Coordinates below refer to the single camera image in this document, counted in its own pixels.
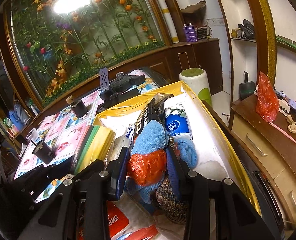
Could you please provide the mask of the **brown knitted yarn hat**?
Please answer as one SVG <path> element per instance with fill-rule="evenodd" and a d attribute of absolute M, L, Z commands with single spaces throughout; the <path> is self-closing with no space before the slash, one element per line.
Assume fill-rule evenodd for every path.
<path fill-rule="evenodd" d="M 186 223 L 188 204 L 175 196 L 168 177 L 163 180 L 155 192 L 150 193 L 150 200 L 157 209 L 162 210 L 166 218 L 172 223 Z"/>

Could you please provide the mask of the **red white tissue pack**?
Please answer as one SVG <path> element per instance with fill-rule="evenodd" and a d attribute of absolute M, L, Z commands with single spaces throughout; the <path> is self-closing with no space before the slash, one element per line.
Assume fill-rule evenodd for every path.
<path fill-rule="evenodd" d="M 111 201 L 107 201 L 108 211 L 108 225 L 109 234 L 111 239 L 119 238 L 123 232 L 129 227 L 129 219 L 126 215 Z M 85 202 L 81 202 L 76 239 L 85 239 L 84 234 L 84 214 L 85 214 Z"/>

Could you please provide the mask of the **blue white tissue pack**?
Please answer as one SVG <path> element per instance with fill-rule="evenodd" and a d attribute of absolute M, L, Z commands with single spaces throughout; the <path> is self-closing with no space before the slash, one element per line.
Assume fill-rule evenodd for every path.
<path fill-rule="evenodd" d="M 183 104 L 177 103 L 165 108 L 166 130 L 175 140 L 192 140 L 192 132 Z"/>

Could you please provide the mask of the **black snack bag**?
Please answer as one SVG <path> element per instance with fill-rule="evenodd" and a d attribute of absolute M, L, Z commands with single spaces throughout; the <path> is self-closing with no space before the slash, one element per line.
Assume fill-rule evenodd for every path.
<path fill-rule="evenodd" d="M 134 128 L 133 140 L 142 133 L 144 127 L 151 121 L 155 120 L 165 127 L 166 115 L 164 103 L 167 99 L 174 97 L 173 94 L 157 93 L 146 104 L 137 118 Z"/>

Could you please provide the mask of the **blue knitted cloth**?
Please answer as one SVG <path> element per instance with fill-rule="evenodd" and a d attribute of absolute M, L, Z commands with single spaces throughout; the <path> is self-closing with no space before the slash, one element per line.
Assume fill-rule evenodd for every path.
<path fill-rule="evenodd" d="M 185 161 L 191 170 L 196 168 L 198 158 L 192 140 L 179 138 L 175 140 L 175 143 L 177 144 L 177 149 L 180 151 L 180 159 Z"/>

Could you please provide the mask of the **rainbow coloured paper pack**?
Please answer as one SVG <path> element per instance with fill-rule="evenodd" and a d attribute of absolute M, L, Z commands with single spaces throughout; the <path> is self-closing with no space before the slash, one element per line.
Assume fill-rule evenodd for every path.
<path fill-rule="evenodd" d="M 104 161 L 111 151 L 114 139 L 115 132 L 110 128 L 99 125 L 87 126 L 73 156 L 70 173 L 77 175 L 93 161 Z"/>

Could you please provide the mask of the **yellow cardboard box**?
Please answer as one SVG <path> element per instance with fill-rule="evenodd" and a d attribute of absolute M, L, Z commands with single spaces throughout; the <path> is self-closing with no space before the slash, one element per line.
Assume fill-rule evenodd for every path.
<path fill-rule="evenodd" d="M 124 189 L 157 198 L 159 239 L 271 238 L 231 143 L 185 83 L 119 103 L 94 124 L 132 132 Z"/>

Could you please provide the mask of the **black smartphone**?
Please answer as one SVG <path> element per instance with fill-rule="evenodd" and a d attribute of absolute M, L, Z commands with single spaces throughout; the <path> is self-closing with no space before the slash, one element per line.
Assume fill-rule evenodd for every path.
<path fill-rule="evenodd" d="M 138 96 L 139 92 L 140 92 L 140 90 L 138 90 L 137 88 L 134 88 L 132 90 L 124 92 L 123 94 L 117 95 L 117 96 L 105 101 L 104 103 L 98 105 L 97 110 L 96 110 L 96 114 L 99 114 L 99 113 L 119 104 L 119 103 L 129 100 L 135 96 Z"/>

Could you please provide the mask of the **black jar with cork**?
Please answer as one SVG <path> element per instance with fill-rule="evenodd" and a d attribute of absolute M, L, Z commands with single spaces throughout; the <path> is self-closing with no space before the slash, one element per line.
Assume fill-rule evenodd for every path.
<path fill-rule="evenodd" d="M 71 95 L 66 98 L 66 103 L 70 106 L 78 119 L 84 117 L 88 113 L 88 109 L 81 99 L 75 100 Z"/>

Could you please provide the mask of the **black grinder jar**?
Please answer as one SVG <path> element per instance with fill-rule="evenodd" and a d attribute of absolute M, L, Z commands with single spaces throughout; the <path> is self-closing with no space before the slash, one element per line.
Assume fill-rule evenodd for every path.
<path fill-rule="evenodd" d="M 38 143 L 31 141 L 35 146 L 33 154 L 36 155 L 43 163 L 49 164 L 55 158 L 53 149 L 43 140 Z"/>

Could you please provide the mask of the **clear plastic cup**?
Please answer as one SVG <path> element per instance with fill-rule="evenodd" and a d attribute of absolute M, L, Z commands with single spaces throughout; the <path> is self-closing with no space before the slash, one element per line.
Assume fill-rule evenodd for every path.
<path fill-rule="evenodd" d="M 31 142 L 34 145 L 40 141 L 39 133 L 35 127 L 29 131 L 28 135 L 26 136 L 26 141 Z"/>

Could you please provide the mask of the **purple phone stand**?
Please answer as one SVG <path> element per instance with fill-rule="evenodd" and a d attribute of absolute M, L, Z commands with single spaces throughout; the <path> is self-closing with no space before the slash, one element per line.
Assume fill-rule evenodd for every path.
<path fill-rule="evenodd" d="M 109 90 L 108 69 L 106 67 L 100 69 L 99 77 L 101 90 Z"/>

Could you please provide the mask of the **wooden drawer cabinet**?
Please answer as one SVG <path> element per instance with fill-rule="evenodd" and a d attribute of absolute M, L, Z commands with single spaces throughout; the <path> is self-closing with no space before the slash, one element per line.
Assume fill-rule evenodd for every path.
<path fill-rule="evenodd" d="M 285 227 L 296 228 L 296 144 L 256 112 L 251 95 L 231 107 L 229 128 L 268 180 L 283 213 Z"/>

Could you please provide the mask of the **white green stool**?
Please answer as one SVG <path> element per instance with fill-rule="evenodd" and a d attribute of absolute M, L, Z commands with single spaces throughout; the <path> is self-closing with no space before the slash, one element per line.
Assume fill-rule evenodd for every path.
<path fill-rule="evenodd" d="M 207 73 L 201 68 L 188 68 L 180 72 L 179 79 L 185 82 L 200 100 L 212 106 Z"/>

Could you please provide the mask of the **black dustpan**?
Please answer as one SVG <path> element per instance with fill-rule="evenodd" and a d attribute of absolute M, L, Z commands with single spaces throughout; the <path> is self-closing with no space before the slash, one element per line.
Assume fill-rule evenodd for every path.
<path fill-rule="evenodd" d="M 244 100 L 245 98 L 249 97 L 256 90 L 256 84 L 253 81 L 248 80 L 248 72 L 244 72 L 244 75 L 245 76 L 243 83 L 239 84 L 239 95 L 241 100 Z"/>

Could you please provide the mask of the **red plastic bag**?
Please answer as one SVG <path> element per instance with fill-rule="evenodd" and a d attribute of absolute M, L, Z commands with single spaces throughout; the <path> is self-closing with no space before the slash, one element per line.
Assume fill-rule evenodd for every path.
<path fill-rule="evenodd" d="M 269 78 L 259 73 L 256 112 L 266 122 L 273 122 L 279 112 L 279 101 Z"/>

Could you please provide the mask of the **purple bottles pair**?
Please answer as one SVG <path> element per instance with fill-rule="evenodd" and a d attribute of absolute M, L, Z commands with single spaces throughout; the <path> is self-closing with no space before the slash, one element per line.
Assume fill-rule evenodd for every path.
<path fill-rule="evenodd" d="M 187 42 L 197 42 L 197 33 L 194 26 L 190 23 L 183 25 L 183 31 Z"/>

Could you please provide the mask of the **flower aquarium display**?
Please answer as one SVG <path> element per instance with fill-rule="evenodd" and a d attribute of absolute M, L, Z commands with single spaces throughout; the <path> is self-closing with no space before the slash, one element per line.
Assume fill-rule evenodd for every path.
<path fill-rule="evenodd" d="M 42 106 L 165 45 L 149 0 L 8 0 L 5 9 L 14 60 Z"/>

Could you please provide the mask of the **white yellow rolled poster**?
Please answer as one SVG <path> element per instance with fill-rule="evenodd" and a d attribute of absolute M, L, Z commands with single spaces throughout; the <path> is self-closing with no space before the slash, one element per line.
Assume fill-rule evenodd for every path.
<path fill-rule="evenodd" d="M 166 22 L 166 25 L 167 25 L 171 40 L 172 40 L 173 43 L 178 43 L 179 38 L 178 38 L 178 35 L 177 35 L 177 31 L 176 31 L 174 22 L 172 20 L 172 16 L 170 14 L 169 8 L 168 8 L 168 6 L 166 4 L 166 1 L 165 0 L 157 0 L 157 1 L 158 1 L 158 4 L 159 4 L 159 7 L 161 9 L 161 12 L 163 14 L 164 20 Z"/>

